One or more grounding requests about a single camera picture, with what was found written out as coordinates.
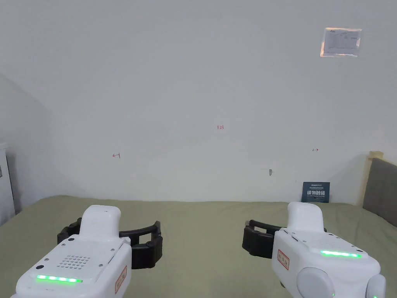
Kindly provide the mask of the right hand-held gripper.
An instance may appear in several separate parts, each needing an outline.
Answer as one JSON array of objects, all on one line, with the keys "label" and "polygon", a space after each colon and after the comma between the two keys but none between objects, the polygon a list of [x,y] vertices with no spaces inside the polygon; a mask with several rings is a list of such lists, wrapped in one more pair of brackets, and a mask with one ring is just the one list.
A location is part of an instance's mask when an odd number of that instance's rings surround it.
[{"label": "right hand-held gripper", "polygon": [[326,232],[320,208],[288,204],[286,228],[245,222],[242,248],[271,259],[272,269],[293,298],[384,298],[386,278],[364,250]]}]

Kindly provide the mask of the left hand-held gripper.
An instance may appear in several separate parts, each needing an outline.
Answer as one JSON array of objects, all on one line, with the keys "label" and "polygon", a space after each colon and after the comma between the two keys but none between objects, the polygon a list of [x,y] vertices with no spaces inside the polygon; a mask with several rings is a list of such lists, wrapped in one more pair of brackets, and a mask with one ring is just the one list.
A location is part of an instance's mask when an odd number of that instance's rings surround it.
[{"label": "left hand-held gripper", "polygon": [[[160,221],[119,232],[120,217],[115,206],[89,206],[57,234],[57,246],[19,278],[14,297],[124,297],[131,268],[151,269],[162,258],[163,237]],[[140,243],[148,234],[151,239]]]}]

